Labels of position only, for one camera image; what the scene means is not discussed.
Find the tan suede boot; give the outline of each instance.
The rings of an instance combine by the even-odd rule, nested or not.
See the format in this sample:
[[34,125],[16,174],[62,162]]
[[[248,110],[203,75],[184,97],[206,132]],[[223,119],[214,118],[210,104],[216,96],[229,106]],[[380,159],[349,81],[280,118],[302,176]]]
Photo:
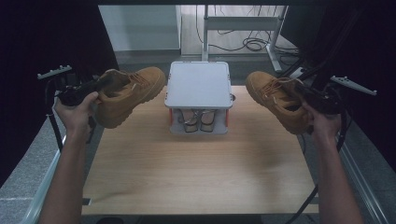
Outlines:
[[121,125],[140,104],[156,97],[165,85],[165,74],[148,67],[136,73],[110,69],[100,77],[112,76],[112,83],[99,91],[97,122],[108,129]]
[[254,72],[246,80],[247,91],[260,105],[267,107],[293,134],[306,132],[308,113],[302,107],[301,94],[294,90],[296,79],[275,78],[264,72]]

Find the pair of sandals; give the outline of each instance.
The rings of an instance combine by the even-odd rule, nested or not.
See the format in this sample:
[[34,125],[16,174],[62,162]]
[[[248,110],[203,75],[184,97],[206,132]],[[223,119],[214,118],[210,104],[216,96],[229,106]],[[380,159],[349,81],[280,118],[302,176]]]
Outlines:
[[212,133],[215,127],[215,113],[214,109],[207,110],[192,110],[180,109],[184,131],[186,133],[193,133],[198,131],[198,120],[201,121],[201,131]]

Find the hand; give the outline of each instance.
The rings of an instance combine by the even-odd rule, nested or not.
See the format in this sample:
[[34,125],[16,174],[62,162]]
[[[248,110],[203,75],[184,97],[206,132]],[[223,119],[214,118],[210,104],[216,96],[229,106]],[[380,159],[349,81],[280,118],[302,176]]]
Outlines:
[[308,111],[309,124],[314,126],[312,138],[317,147],[326,147],[335,144],[334,137],[341,127],[340,115],[320,114],[315,108],[303,103],[303,107]]
[[85,141],[91,130],[88,118],[93,114],[91,103],[98,97],[98,92],[94,91],[87,95],[78,106],[63,105],[58,99],[55,104],[55,111],[66,128],[67,138],[76,137]]

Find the white shoe rack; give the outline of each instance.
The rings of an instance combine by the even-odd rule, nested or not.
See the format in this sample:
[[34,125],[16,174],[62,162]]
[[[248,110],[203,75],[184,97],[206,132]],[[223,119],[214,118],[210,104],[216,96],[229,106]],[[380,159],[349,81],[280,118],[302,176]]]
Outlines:
[[[169,108],[170,132],[175,134],[225,134],[233,106],[228,64],[223,62],[174,62],[171,64],[165,106]],[[216,109],[213,132],[186,133],[180,109]]]

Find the white wall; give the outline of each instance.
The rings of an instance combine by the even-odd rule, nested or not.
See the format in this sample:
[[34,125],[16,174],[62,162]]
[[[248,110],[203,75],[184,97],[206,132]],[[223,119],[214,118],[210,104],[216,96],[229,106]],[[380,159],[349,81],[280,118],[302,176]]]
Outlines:
[[114,51],[180,49],[180,6],[99,6]]

